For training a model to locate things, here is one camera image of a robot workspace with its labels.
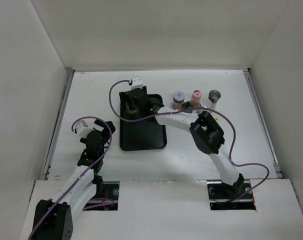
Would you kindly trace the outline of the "black-cap brown spice bottle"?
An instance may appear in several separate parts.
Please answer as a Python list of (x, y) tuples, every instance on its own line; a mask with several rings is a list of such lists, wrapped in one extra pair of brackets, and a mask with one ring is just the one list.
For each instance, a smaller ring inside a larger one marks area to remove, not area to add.
[(127, 114), (129, 114), (129, 115), (134, 115), (137, 113), (136, 105), (131, 98), (129, 98), (125, 101), (125, 109), (126, 109)]

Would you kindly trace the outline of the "black-cap pale spice bottle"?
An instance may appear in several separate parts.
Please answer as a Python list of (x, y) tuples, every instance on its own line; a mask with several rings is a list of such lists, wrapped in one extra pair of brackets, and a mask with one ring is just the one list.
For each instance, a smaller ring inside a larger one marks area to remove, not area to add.
[(182, 103), (181, 105), (181, 111), (185, 112), (185, 113), (189, 113), (192, 114), (194, 110), (194, 105), (192, 102), (190, 101), (185, 101)]

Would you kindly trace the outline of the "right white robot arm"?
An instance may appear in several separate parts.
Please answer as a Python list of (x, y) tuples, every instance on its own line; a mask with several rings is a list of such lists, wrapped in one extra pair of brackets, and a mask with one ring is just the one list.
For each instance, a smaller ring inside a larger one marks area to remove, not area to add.
[(224, 194), (235, 198), (241, 193), (245, 179), (229, 160), (224, 131), (208, 111), (194, 114), (152, 103), (141, 88), (130, 90), (128, 97), (129, 108), (136, 110), (143, 119), (191, 133), (197, 149), (208, 155), (218, 170)]

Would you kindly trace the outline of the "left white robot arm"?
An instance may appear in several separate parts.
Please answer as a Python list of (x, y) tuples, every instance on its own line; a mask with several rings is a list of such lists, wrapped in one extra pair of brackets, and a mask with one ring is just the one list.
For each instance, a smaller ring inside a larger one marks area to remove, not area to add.
[(50, 199), (40, 200), (35, 208), (30, 240), (69, 240), (74, 230), (74, 219), (90, 199), (99, 199), (104, 193), (103, 166), (116, 128), (111, 121), (93, 117), (101, 130), (87, 126), (85, 117), (72, 124), (72, 131), (85, 144), (76, 168), (68, 181)]

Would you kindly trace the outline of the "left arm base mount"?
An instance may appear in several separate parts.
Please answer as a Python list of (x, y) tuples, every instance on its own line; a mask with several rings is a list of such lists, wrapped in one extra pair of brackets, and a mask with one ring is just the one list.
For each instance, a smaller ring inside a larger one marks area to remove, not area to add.
[(117, 211), (120, 196), (119, 181), (104, 181), (98, 187), (94, 197), (85, 205), (85, 211)]

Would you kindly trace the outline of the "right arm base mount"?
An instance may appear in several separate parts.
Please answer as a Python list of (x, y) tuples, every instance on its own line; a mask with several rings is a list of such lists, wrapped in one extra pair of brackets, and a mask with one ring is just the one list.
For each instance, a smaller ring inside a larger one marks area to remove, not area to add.
[(256, 203), (252, 191), (239, 198), (251, 188), (251, 183), (246, 180), (240, 188), (240, 193), (231, 197), (220, 181), (208, 181), (207, 192), (209, 207), (212, 211), (233, 211), (233, 210), (256, 210)]

